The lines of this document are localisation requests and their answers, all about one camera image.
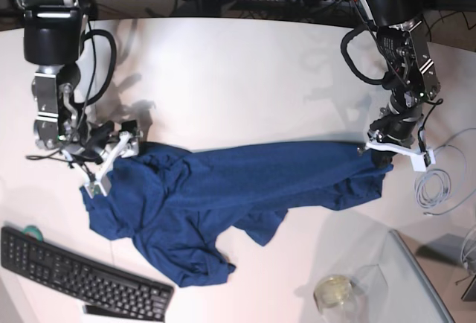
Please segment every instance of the blue cloth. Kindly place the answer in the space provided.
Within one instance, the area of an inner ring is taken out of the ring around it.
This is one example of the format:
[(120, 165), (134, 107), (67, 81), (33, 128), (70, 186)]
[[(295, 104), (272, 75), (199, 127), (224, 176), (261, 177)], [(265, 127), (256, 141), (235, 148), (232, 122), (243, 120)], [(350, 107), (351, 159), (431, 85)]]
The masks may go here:
[(379, 198), (391, 166), (376, 169), (355, 144), (287, 142), (191, 153), (144, 144), (117, 159), (108, 196), (81, 189), (91, 229), (131, 237), (139, 252), (180, 287), (221, 284), (235, 270), (215, 247), (240, 228), (257, 243), (273, 238), (288, 208), (342, 210)]

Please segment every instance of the glass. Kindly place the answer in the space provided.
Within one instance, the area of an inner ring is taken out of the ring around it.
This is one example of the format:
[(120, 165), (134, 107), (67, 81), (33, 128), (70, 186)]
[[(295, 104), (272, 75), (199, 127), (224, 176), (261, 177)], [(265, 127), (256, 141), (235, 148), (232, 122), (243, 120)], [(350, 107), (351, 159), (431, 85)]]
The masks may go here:
[(350, 279), (331, 275), (319, 281), (314, 300), (326, 323), (356, 323), (358, 304)]

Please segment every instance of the white table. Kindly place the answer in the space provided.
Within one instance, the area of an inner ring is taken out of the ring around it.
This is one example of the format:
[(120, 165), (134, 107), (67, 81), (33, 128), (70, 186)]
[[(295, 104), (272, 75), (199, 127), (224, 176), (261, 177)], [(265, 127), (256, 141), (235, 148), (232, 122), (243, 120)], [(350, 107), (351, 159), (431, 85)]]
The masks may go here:
[[(189, 150), (301, 139), (363, 141), (389, 97), (360, 82), (345, 65), (339, 44), (346, 29), (243, 19), (142, 19), (96, 26), (112, 30), (119, 49), (113, 84), (97, 104), (97, 117), (117, 120), (140, 112), (153, 122), (150, 141)], [(21, 30), (0, 33), (0, 49), (2, 223), (37, 225), (51, 242), (170, 282), (129, 239), (110, 243), (89, 230), (77, 190), (81, 178), (74, 171), (24, 159), (38, 153), (30, 92), (36, 66), (23, 60)], [(97, 49), (101, 84), (109, 52), (101, 39)], [(436, 146), (475, 125), (476, 54), (441, 45), (430, 50), (445, 98), (427, 126), (429, 143)], [(385, 67), (370, 36), (353, 41), (350, 53), (365, 74), (382, 75)], [(91, 63), (88, 44), (80, 60), (81, 89)], [(475, 138), (468, 134), (455, 142), (469, 161), (476, 160)], [(462, 236), (475, 224), (471, 203), (444, 217), (424, 217), (413, 200), (409, 160), (397, 157), (394, 164), (381, 199), (337, 213), (292, 209), (264, 248), (244, 232), (228, 229), (217, 246), (237, 265), (236, 272), (227, 284), (177, 289), (167, 322), (319, 322), (312, 300), (317, 281), (330, 272), (351, 271), (359, 264), (349, 261), (353, 252), (372, 255), (389, 228), (430, 243), (448, 233)], [(451, 170), (458, 165), (451, 163)], [(75, 300), (4, 269), (0, 274), (14, 301), (24, 306), (26, 322), (80, 322)], [(453, 297), (454, 290), (445, 287), (443, 299), (448, 290)], [(461, 307), (458, 299), (457, 307), (447, 305), (462, 322), (457, 316), (466, 317), (474, 306)], [(386, 322), (397, 321), (394, 316)]]

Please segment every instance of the black keyboard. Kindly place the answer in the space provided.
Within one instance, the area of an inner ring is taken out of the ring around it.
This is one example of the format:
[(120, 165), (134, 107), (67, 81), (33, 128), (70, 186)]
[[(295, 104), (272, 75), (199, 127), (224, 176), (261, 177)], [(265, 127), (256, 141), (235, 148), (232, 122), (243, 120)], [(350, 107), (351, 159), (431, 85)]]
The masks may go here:
[(162, 322), (173, 288), (1, 229), (1, 265), (53, 290), (131, 319)]

